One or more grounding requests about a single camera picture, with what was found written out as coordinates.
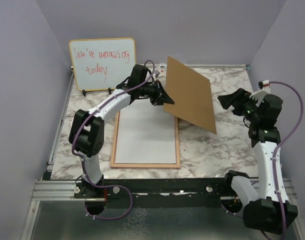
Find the brown cardboard backing board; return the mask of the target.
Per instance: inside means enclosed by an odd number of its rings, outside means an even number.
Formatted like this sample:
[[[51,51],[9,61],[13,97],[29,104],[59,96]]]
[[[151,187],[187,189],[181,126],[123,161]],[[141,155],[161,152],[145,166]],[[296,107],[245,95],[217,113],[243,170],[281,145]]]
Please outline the brown cardboard backing board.
[[[210,80],[173,57],[167,58],[165,91],[174,104],[163,110],[179,119],[216,134]]]

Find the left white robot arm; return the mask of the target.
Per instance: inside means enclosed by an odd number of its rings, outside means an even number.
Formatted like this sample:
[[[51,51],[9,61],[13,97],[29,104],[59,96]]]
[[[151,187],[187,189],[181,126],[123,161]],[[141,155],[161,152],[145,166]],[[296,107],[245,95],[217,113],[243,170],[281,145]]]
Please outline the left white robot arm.
[[[68,141],[72,154],[81,160],[82,178],[87,182],[85,191],[91,197],[98,197],[103,191],[99,152],[105,141],[106,123],[136,100],[149,99],[153,106],[175,104],[157,79],[158,75],[155,67],[149,69],[146,64],[135,64],[130,76],[109,97],[88,111],[79,109],[74,114]]]

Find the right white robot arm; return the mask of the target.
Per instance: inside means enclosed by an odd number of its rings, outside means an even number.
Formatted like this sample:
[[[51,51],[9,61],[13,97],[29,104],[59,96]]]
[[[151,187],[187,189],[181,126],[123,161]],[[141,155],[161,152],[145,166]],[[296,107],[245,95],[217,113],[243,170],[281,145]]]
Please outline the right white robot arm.
[[[284,237],[287,228],[298,216],[298,208],[289,201],[280,163],[281,137],[275,126],[283,100],[264,90],[251,93],[243,88],[218,96],[223,109],[249,121],[248,136],[258,167],[258,189],[243,172],[230,170],[222,190],[237,194],[242,206],[245,227]]]

